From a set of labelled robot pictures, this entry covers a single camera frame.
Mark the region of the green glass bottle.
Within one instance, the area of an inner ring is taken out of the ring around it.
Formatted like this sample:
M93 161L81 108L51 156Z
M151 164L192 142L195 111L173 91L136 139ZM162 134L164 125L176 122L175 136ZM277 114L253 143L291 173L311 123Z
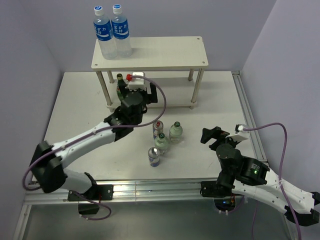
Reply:
M124 98L127 96L127 84L123 79L123 75L121 73L118 73L116 75L117 78L117 87L116 87L116 93L117 93L117 97L120 100L120 102L122 102L124 100Z

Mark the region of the clear glass bottle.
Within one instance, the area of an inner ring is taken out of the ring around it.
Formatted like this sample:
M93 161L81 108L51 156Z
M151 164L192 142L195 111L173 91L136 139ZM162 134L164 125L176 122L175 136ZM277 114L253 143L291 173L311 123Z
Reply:
M179 121L176 121L169 129L169 140L173 144L178 144L181 141L183 128Z
M169 147L169 140L163 132L159 133L154 140L155 147L160 151L161 155L164 155Z

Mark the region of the blue silver can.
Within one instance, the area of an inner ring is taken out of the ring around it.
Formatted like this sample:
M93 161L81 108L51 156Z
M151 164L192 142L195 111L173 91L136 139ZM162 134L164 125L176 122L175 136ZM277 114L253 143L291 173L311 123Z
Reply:
M148 150L148 160L149 160L149 164L152 167L157 167L160 163L160 151L158 148L156 147L151 147Z

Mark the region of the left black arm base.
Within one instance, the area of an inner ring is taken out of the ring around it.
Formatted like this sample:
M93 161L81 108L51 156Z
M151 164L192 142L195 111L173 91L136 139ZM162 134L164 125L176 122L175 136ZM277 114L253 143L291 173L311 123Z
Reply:
M84 201L83 198L91 201L110 201L113 199L114 186L112 184L93 185L85 193L76 193L71 190L68 193L67 200L69 202Z

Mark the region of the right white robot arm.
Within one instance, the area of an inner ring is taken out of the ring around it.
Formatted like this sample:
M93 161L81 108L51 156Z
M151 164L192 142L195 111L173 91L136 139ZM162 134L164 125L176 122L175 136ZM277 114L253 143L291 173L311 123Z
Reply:
M242 195L278 210L287 220L308 227L319 223L320 214L314 209L320 203L316 191L304 191L279 176L262 161L244 156L236 146L250 137L246 126L236 125L230 134L220 127L203 128L200 142L215 151L221 171L217 180L200 183L200 194L207 198Z

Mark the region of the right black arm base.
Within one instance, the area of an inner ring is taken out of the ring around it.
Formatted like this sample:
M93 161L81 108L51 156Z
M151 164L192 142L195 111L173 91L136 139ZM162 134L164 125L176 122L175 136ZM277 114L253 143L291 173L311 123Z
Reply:
M216 180L201 181L200 194L207 198L225 198L230 197L232 190L217 183Z

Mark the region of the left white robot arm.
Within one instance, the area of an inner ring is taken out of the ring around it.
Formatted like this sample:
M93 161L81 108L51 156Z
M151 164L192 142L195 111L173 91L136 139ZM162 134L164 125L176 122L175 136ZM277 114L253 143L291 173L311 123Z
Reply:
M95 179L87 172L68 170L68 166L87 153L107 144L115 143L135 128L142 128L143 115L148 105L158 101L157 93L162 89L153 81L149 83L151 92L145 89L125 89L127 96L121 105L97 126L73 138L49 144L39 143L34 151L28 173L36 178L39 189L52 193L58 189L79 193L91 200L98 193Z

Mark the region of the rear red silver can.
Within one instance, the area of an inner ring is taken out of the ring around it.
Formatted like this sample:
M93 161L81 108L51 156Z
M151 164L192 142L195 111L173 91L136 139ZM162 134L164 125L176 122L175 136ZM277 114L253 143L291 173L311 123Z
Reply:
M155 139L160 133L162 133L164 130L164 124L162 121L157 120L154 121L152 124L152 135L153 138Z

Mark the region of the right blue-label water bottle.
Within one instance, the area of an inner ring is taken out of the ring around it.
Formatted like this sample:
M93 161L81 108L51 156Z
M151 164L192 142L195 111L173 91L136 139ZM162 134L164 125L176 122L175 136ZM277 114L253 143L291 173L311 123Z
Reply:
M120 4L113 5L112 11L113 17L111 19L111 26L118 54L123 58L128 58L133 52L128 19L123 14L123 9Z

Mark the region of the blue-label water bottle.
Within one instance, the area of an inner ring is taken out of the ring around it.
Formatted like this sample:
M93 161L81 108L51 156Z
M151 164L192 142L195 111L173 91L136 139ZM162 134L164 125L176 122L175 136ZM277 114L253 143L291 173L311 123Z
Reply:
M128 19L123 14L123 9L120 4L113 5L112 11L113 17L111 19L111 26L118 54L123 58L128 58L133 52Z
M114 59L117 56L117 48L111 21L100 5L94 7L94 15L93 26L102 56L107 60Z

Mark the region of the left blue-label water bottle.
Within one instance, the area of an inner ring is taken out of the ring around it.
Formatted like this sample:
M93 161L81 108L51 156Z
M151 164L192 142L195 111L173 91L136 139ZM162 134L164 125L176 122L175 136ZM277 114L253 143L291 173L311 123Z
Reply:
M107 60L114 59L117 56L117 48L111 21L100 5L94 7L94 15L93 26L102 56Z

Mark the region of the aluminium right rail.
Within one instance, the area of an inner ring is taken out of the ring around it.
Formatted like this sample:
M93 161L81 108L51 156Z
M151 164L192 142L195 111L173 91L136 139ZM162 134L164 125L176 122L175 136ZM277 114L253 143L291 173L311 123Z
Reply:
M242 107L242 112L244 115L245 123L247 126L251 128L256 127L256 123L254 120L254 116L245 92L244 85L241 79L241 72L240 71L232 71L232 78L237 90L237 94L239 97L240 105ZM254 155L258 160L267 163L267 157L261 142L260 135L257 131L251 131L250 133L250 141L254 150Z

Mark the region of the aluminium rail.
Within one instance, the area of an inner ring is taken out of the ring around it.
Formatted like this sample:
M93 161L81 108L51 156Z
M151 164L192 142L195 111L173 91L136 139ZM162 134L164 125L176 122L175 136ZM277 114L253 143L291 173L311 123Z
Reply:
M99 185L112 185L111 200L103 203L127 202L160 202L205 200L200 195L201 182L214 181L215 178L190 179L148 179L148 180L107 180L98 181ZM52 193L43 193L41 189L28 191L25 194L24 205L57 205L57 204L87 204L87 201L69 201L69 191L58 189Z
M241 72L240 71L232 71L232 78L237 90L237 94L239 97L240 105L242 107L242 112L244 115L245 123L247 126L251 128L256 127L256 123L254 120L254 116L245 92L244 85L241 79ZM250 133L250 141L254 150L254 155L258 160L267 163L267 157L261 142L260 135L257 131L251 131Z

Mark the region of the aluminium front rail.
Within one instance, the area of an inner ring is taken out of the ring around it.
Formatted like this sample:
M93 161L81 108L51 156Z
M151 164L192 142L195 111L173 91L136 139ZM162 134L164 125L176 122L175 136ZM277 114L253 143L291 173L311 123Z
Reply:
M112 185L111 200L103 203L127 202L160 202L205 200L200 195L201 182L214 181L215 178L190 179L148 179L148 180L107 180L98 181L99 185ZM58 189L52 193L43 193L41 189L28 191L25 194L24 205L57 205L57 204L87 204L87 201L69 201L69 191Z

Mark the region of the black box under rail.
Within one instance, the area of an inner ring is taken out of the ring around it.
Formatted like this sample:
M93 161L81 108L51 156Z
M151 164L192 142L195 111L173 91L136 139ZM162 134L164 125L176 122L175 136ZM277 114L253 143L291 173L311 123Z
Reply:
M100 207L97 204L78 204L78 213L83 216L91 216L96 215L99 211Z

